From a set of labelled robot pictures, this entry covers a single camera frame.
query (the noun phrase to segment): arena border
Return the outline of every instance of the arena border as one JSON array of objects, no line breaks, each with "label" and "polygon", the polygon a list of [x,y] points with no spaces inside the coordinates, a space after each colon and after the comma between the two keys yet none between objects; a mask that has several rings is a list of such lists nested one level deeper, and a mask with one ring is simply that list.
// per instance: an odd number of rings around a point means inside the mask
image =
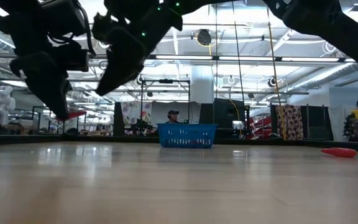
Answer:
[{"label": "arena border", "polygon": [[[99,137],[99,136],[71,136],[71,135],[34,135],[34,136],[0,136],[0,145],[25,144],[44,142],[123,142],[123,143],[159,143],[158,138],[150,137]],[[241,139],[215,139],[216,145],[244,145],[244,146],[309,146],[309,147],[347,147],[358,151],[358,142],[334,141],[283,141],[275,140],[241,140]]]}]

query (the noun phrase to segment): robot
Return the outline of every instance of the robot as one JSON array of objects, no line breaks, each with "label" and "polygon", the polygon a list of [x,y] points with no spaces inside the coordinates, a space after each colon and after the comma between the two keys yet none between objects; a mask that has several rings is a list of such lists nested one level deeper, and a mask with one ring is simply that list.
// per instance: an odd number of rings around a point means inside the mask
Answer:
[{"label": "robot", "polygon": [[0,124],[8,123],[8,115],[10,111],[16,108],[15,99],[11,98],[13,88],[11,86],[0,86]]},{"label": "robot", "polygon": [[[318,35],[358,62],[358,23],[346,16],[339,0],[263,0],[285,25]],[[25,75],[29,89],[60,119],[69,117],[66,97],[72,90],[68,70],[88,71],[94,57],[93,37],[108,44],[108,66],[96,93],[103,96],[136,79],[145,59],[174,27],[182,30],[182,15],[207,4],[227,0],[104,0],[108,10],[94,17],[92,29],[78,0],[0,0],[9,15],[0,16],[0,31],[15,43],[17,59],[10,68]],[[73,40],[87,34],[88,50]]]}]

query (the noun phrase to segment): white robot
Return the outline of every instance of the white robot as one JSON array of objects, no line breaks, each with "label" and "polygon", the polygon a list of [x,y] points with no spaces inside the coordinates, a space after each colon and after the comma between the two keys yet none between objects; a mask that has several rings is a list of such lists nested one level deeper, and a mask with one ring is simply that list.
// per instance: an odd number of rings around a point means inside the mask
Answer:
[{"label": "white robot", "polygon": [[8,123],[9,112],[16,108],[15,99],[11,98],[13,88],[11,86],[0,86],[0,124]]}]

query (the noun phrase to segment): red toy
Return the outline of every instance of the red toy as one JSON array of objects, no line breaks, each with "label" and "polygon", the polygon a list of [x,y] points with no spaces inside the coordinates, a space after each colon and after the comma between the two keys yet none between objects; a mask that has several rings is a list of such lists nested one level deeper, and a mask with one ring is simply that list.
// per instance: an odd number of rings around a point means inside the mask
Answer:
[{"label": "red toy", "polygon": [[76,118],[78,116],[82,116],[84,114],[86,114],[86,111],[71,111],[71,112],[68,112],[67,120],[72,119],[72,118]]},{"label": "red toy", "polygon": [[356,150],[354,149],[346,149],[346,148],[329,148],[329,149],[322,149],[321,152],[330,154],[333,156],[339,156],[339,157],[347,157],[347,158],[353,158],[356,156]]}]

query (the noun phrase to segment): poster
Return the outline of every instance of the poster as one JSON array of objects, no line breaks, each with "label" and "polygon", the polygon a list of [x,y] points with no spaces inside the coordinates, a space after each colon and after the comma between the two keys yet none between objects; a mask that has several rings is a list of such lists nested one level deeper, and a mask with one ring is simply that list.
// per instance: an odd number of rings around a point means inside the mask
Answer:
[{"label": "poster", "polygon": [[[121,103],[124,124],[136,124],[137,119],[140,119],[140,104],[139,101]],[[152,105],[151,102],[143,102],[142,119],[148,123],[152,120]]]}]

